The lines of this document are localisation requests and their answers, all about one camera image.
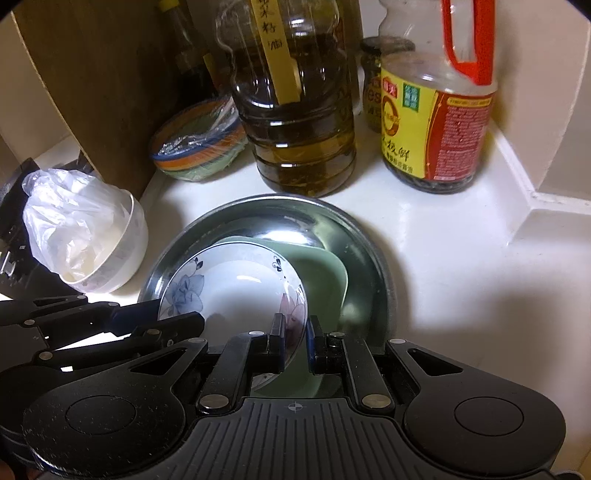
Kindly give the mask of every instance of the floral bowl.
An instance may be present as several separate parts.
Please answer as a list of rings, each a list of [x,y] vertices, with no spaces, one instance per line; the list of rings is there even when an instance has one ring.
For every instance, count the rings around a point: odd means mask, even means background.
[[[199,312],[205,319],[202,337],[210,346],[230,337],[261,330],[268,333],[276,313],[285,323],[285,364],[298,348],[308,318],[302,282],[280,254],[250,242],[213,245],[187,260],[164,290],[158,319]],[[276,375],[258,375],[252,388]]]

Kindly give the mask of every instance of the red handle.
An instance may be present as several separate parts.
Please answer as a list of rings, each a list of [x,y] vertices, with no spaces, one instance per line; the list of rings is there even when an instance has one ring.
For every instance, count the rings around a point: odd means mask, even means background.
[[[474,2],[476,61],[458,61],[456,57],[456,52],[453,49],[451,0],[441,0],[445,51],[447,58],[458,72],[470,77],[477,85],[490,85],[495,54],[495,0],[472,1]]]

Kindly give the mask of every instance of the white bowl with plastic bag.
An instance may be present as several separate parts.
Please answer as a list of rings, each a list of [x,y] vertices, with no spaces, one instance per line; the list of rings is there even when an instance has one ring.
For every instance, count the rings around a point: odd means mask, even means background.
[[[130,215],[123,235],[110,255],[87,277],[64,283],[82,293],[109,293],[125,285],[138,271],[148,247],[148,225],[144,209],[129,194]]]
[[[126,190],[78,171],[33,172],[23,220],[31,252],[82,293],[109,293],[127,283],[144,259],[144,210]]]

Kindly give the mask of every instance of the green dish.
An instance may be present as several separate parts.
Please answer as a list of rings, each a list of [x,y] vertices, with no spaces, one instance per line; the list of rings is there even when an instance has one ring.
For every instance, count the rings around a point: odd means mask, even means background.
[[[324,332],[337,330],[349,283],[347,269],[339,257],[318,247],[245,236],[229,236],[217,243],[235,241],[260,244],[283,255],[295,268],[304,284],[309,313],[318,317]],[[302,342],[285,371],[268,385],[252,392],[252,396],[325,397],[333,395],[339,385],[339,379],[332,375],[312,375],[308,371],[306,342]]]

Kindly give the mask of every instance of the stainless steel plate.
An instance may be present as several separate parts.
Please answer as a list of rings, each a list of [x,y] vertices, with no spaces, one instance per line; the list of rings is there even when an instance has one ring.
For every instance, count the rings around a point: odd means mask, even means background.
[[[383,349],[396,318],[394,288],[382,253],[345,212],[296,195],[249,197],[195,220],[160,256],[138,301],[159,299],[187,259],[232,235],[311,245],[337,255],[349,273],[339,330],[363,336],[372,349]]]

